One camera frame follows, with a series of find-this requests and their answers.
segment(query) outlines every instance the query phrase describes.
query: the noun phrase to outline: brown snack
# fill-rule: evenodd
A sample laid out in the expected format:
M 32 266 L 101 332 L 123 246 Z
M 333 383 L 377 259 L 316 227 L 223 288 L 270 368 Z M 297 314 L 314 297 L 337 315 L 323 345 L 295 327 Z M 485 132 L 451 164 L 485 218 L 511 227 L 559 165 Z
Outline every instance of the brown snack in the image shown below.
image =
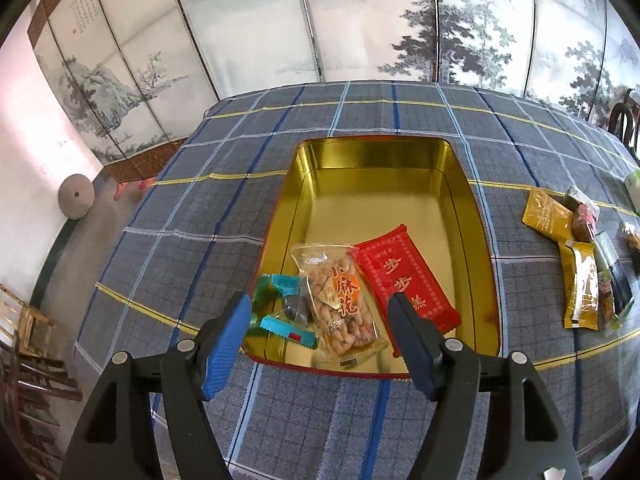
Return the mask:
M 593 244 L 596 235 L 596 219 L 586 204 L 580 204 L 574 212 L 571 231 L 578 242 Z

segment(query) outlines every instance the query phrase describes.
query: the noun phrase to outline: blue gripper pad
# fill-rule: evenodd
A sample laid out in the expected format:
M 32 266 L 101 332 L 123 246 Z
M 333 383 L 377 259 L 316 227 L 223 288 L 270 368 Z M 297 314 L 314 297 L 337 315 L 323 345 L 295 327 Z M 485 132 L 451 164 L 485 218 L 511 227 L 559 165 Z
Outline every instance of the blue gripper pad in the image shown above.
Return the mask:
M 244 294 L 207 357 L 206 373 L 201 386 L 206 400 L 213 399 L 225 387 L 250 321 L 251 299 Z

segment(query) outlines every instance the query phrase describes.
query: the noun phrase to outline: gold snack package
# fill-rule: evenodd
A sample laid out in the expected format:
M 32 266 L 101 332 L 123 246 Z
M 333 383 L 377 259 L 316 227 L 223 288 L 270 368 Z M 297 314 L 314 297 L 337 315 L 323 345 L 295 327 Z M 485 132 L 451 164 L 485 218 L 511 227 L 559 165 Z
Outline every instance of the gold snack package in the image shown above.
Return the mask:
M 571 224 L 574 214 L 552 199 L 539 187 L 529 191 L 527 206 L 524 208 L 522 222 L 547 238 L 559 242 L 573 240 Z
M 593 244 L 561 240 L 560 259 L 564 277 L 565 328 L 598 329 L 598 271 Z

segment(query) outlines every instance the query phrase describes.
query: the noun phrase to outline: plastic bag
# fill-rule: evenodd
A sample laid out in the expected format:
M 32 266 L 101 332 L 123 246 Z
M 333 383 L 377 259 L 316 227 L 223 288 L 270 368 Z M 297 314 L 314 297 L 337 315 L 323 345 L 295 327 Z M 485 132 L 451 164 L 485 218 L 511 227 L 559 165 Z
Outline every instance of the plastic bag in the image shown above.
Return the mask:
M 316 347 L 316 336 L 308 329 L 312 321 L 310 298 L 299 276 L 263 274 L 254 291 L 254 304 L 276 301 L 280 308 L 264 316 L 260 328 L 308 348 Z
M 573 214 L 540 188 L 532 187 L 524 209 L 522 222 L 547 238 L 559 242 L 573 240 Z
M 600 216 L 600 206 L 596 204 L 591 198 L 586 196 L 583 192 L 581 192 L 577 187 L 571 186 L 567 192 L 564 194 L 564 198 L 562 199 L 562 204 L 569 210 L 575 212 L 578 209 L 580 204 L 586 205 L 591 213 L 595 221 L 598 221 L 598 216 Z
M 598 273 L 598 306 L 602 319 L 607 324 L 615 315 L 613 312 L 613 290 L 611 288 L 611 273 L 609 269 Z
M 297 244 L 291 254 L 308 285 L 322 367 L 353 367 L 388 346 L 378 336 L 351 246 Z
M 622 222 L 620 229 L 625 235 L 626 244 L 629 246 L 634 270 L 636 274 L 640 274 L 640 235 L 636 232 L 636 226 L 629 222 Z
M 622 326 L 633 305 L 633 292 L 631 291 L 625 268 L 606 232 L 596 235 L 593 254 L 596 258 L 596 268 L 598 269 L 598 286 L 600 287 L 599 301 L 602 300 L 602 287 L 600 283 L 603 279 L 608 281 L 608 287 L 611 290 L 611 297 L 607 296 L 605 302 L 612 302 L 613 313 L 608 316 L 608 303 L 601 307 L 601 311 L 603 311 L 604 314 L 606 330 L 608 332 L 614 332 Z
M 424 261 L 414 242 L 400 224 L 393 231 L 357 244 L 356 262 L 373 289 L 386 322 L 386 305 L 395 292 L 404 292 L 414 310 L 430 319 L 446 334 L 462 323 L 460 314 L 449 303 L 440 284 Z M 394 357 L 400 349 L 388 330 Z
M 598 272 L 593 244 L 560 242 L 566 310 L 565 328 L 598 329 Z
M 625 187 L 636 213 L 640 214 L 640 170 L 632 171 L 626 176 Z

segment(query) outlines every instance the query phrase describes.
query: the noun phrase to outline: table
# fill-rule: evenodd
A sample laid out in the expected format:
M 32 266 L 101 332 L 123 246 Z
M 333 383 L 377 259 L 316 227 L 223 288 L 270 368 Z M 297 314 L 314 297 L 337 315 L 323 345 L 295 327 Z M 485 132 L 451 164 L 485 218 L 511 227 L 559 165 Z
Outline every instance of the table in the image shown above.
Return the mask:
M 339 82 L 254 92 L 210 108 L 123 230 L 76 343 L 93 381 L 110 356 L 163 352 L 252 282 L 297 143 L 363 134 L 443 137 L 478 201 L 492 252 L 502 352 L 536 363 L 583 464 L 632 429 L 640 396 L 640 307 L 618 333 L 562 328 L 557 245 L 521 222 L 528 190 L 574 184 L 601 203 L 606 231 L 636 279 L 620 221 L 639 225 L 623 178 L 635 163 L 613 136 L 545 105 L 473 88 Z M 476 404 L 461 478 L 475 478 L 488 398 Z M 171 462 L 159 396 L 159 454 Z M 239 355 L 207 405 L 238 478 L 405 478 L 433 414 L 409 381 L 298 373 Z

